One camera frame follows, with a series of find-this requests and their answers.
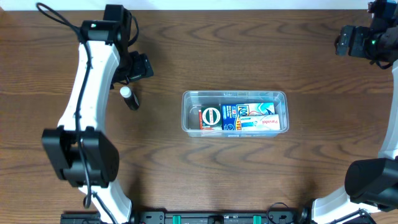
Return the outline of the red Panadol box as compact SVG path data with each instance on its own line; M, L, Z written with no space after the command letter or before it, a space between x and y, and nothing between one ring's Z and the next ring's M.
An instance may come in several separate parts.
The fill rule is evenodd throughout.
M202 119L202 112L201 112L201 110L198 110L198 117L199 117L200 129L203 129L203 119Z

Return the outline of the green square box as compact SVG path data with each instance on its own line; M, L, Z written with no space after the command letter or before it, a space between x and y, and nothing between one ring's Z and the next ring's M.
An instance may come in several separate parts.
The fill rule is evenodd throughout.
M203 129L222 130L222 111L220 105L204 105L201 107Z

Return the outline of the blue Kool Fever box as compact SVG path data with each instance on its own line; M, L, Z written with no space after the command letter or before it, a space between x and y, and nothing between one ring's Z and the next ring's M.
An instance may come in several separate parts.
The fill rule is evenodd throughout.
M243 103L222 105L223 130L242 131L241 117L276 114L273 103Z

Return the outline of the white blue Panadol box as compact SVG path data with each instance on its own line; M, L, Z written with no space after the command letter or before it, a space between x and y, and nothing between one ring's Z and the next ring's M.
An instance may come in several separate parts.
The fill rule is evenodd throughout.
M280 121L277 114L243 116L240 121L242 131L277 131L280 129Z

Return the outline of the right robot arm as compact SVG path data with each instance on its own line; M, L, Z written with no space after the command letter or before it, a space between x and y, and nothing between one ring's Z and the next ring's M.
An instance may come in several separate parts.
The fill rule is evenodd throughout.
M373 213L397 209L397 1L369 2L367 12L371 25L343 26L335 49L339 56L364 58L391 69L393 97L384 142L377 158L354 161L344 186L311 201L296 223L374 223Z

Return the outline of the dark bottle white cap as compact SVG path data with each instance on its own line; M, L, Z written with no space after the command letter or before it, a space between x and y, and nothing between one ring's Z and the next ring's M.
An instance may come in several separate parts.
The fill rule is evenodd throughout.
M130 110L136 111L139 109L139 101L128 86L123 86L119 92Z

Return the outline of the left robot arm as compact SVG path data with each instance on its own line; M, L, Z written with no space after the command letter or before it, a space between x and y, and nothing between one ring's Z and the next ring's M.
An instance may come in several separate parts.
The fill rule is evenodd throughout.
M103 223L133 223L132 201L117 179L119 152L105 135L109 92L127 85L133 72L131 23L122 5L106 5L102 20L74 26L60 13L38 2L37 9L69 27L79 41L78 68L67 107L55 129L45 129L42 144L60 180L85 194L83 206L95 205Z

